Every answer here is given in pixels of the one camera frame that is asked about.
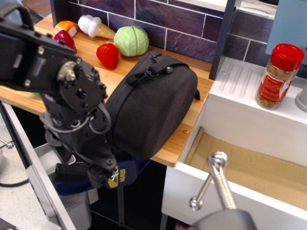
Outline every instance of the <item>toy vegetable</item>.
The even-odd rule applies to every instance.
[[[110,69],[115,69],[118,62],[118,54],[118,48],[113,43],[103,44],[98,47],[96,52],[98,59]]]
[[[99,17],[84,15],[79,19],[78,25],[79,28],[90,37],[99,36],[114,39],[115,32],[101,23],[101,19]]]
[[[118,29],[114,43],[122,55],[134,57],[144,54],[149,45],[149,37],[139,26],[124,26]]]
[[[59,41],[59,40],[64,41],[66,46],[68,46],[71,49],[74,49],[77,52],[75,42],[74,42],[73,38],[71,37],[71,35],[67,31],[61,30],[60,32],[58,32],[54,36],[54,39],[57,40],[57,41]]]
[[[60,21],[53,29],[53,36],[55,36],[61,30],[67,31],[70,36],[74,37],[77,33],[78,25],[72,21]]]

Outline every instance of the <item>black bag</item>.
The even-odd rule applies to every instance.
[[[148,52],[106,102],[112,120],[108,145],[151,158],[180,125],[196,92],[197,76],[187,64]]]

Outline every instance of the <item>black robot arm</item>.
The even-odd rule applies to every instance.
[[[22,25],[6,19],[14,10]],[[62,159],[74,153],[89,163],[95,187],[114,177],[116,160],[105,139],[111,120],[99,72],[64,42],[34,31],[28,9],[18,4],[0,9],[0,51],[0,85],[40,93],[47,109],[40,116],[45,137]]]

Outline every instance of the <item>wall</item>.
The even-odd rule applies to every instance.
[[[127,25],[146,30],[150,45],[212,63],[223,12],[177,0],[66,0],[66,20],[78,22],[82,15],[98,16],[114,31]],[[236,11],[224,55],[266,66],[265,54],[273,20]],[[307,78],[307,66],[298,76]]]
[[[212,63],[223,12],[176,0],[70,0],[66,20],[98,16],[117,31],[139,25],[150,45]]]

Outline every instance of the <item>toy cabbage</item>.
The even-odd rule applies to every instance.
[[[116,32],[114,44],[122,55],[134,57],[146,53],[149,37],[146,31],[139,26],[124,26]]]

